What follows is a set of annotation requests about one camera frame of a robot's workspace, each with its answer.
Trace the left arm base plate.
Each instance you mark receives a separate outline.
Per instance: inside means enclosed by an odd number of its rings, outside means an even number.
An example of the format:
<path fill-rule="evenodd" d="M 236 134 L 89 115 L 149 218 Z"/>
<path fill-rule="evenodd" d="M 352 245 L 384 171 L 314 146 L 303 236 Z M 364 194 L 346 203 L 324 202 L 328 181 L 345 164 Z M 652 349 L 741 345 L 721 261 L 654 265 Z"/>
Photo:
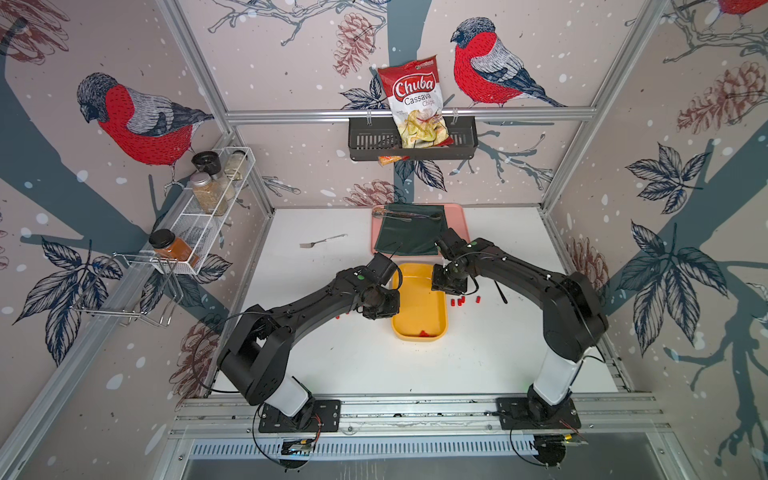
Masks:
<path fill-rule="evenodd" d="M 259 415 L 259 433 L 337 432 L 341 401 L 311 399 L 296 415 L 289 417 L 265 405 Z"/>

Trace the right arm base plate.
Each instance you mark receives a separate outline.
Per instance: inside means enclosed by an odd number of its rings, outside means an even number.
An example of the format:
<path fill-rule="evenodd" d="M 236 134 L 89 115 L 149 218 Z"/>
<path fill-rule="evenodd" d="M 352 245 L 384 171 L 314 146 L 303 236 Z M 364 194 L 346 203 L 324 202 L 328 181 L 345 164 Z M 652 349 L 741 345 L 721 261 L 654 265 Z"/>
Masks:
<path fill-rule="evenodd" d="M 578 430 L 582 427 L 575 403 L 567 397 L 558 405 L 543 400 L 530 404 L 525 396 L 496 399 L 497 414 L 503 430 Z"/>

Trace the yellow plastic storage box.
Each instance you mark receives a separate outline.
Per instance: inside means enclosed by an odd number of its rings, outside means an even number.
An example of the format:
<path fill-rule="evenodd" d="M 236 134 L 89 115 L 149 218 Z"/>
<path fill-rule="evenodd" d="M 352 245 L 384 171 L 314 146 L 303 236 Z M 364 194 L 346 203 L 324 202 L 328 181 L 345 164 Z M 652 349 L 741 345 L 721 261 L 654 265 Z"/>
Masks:
<path fill-rule="evenodd" d="M 436 341 L 447 331 L 445 293 L 431 290 L 432 269 L 428 264 L 404 263 L 395 273 L 393 286 L 399 288 L 400 311 L 391 325 L 403 341 Z M 422 330 L 429 336 L 420 337 Z"/>

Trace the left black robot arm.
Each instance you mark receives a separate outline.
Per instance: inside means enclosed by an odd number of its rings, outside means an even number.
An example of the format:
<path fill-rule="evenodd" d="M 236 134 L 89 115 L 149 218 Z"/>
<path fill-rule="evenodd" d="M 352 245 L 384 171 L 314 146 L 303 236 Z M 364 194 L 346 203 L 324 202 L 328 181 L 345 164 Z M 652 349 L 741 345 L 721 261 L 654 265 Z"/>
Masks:
<path fill-rule="evenodd" d="M 338 272 L 299 300 L 271 309 L 248 308 L 222 347 L 217 368 L 250 405 L 266 404 L 307 422 L 314 398 L 286 374 L 293 346 L 346 313 L 356 311 L 369 320 L 395 316 L 400 293 L 388 285 L 399 272 L 394 261 L 377 253 L 368 264 Z"/>

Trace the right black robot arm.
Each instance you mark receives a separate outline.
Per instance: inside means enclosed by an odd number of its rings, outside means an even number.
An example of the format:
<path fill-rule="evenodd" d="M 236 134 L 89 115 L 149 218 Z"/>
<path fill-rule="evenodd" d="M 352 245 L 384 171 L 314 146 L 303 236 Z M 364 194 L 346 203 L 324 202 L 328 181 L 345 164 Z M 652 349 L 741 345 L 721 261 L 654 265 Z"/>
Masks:
<path fill-rule="evenodd" d="M 562 274 L 523 261 L 494 243 L 466 241 L 448 229 L 435 239 L 444 265 L 433 267 L 432 289 L 468 294 L 468 282 L 490 279 L 514 290 L 542 311 L 543 338 L 549 348 L 527 396 L 531 407 L 554 409 L 569 399 L 585 353 L 597 346 L 609 323 L 597 291 L 579 273 Z"/>

